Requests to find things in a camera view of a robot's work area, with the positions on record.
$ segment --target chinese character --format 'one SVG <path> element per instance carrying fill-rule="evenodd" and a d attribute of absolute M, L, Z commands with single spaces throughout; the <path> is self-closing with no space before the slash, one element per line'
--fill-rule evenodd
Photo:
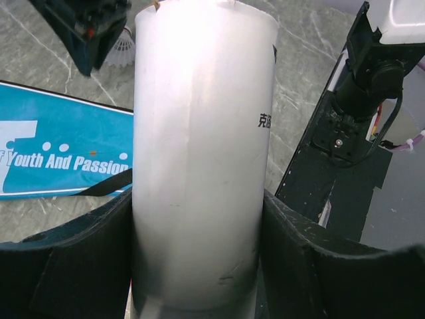
<path fill-rule="evenodd" d="M 266 127 L 266 122 L 267 122 L 267 114 L 260 114 L 260 123 L 258 125 L 258 127 L 262 126 L 263 128 Z"/>
<path fill-rule="evenodd" d="M 272 125 L 272 116 L 271 115 L 267 115 L 267 124 L 266 127 L 270 128 L 270 126 Z"/>

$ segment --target gray marble floor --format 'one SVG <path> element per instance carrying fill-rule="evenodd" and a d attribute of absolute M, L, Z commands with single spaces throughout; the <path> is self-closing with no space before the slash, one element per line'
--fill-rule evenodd
<path fill-rule="evenodd" d="M 133 1 L 129 25 L 150 0 Z M 353 16 L 312 0 L 245 0 L 280 24 L 266 189 L 285 172 L 345 42 Z M 107 104 L 133 107 L 133 66 L 81 76 L 65 48 L 25 0 L 0 0 L 0 79 Z M 0 202 L 0 242 L 65 223 L 108 198 L 58 197 Z"/>

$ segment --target badminton shuttlecock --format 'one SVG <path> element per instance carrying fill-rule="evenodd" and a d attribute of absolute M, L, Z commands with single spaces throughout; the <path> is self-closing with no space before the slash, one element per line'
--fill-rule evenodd
<path fill-rule="evenodd" d="M 135 43 L 131 38 L 129 27 L 125 26 L 117 42 L 106 56 L 105 62 L 110 66 L 126 66 L 135 59 Z"/>

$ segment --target blue banner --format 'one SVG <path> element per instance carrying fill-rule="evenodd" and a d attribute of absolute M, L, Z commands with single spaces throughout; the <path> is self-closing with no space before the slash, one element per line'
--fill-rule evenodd
<path fill-rule="evenodd" d="M 72 195 L 132 167 L 131 111 L 5 82 L 0 111 L 0 199 Z"/>

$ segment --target white cylinder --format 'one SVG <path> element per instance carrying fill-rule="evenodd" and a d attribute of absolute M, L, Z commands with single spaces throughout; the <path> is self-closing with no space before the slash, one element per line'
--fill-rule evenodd
<path fill-rule="evenodd" d="M 135 299 L 204 310 L 252 292 L 278 29 L 234 1 L 137 15 Z"/>

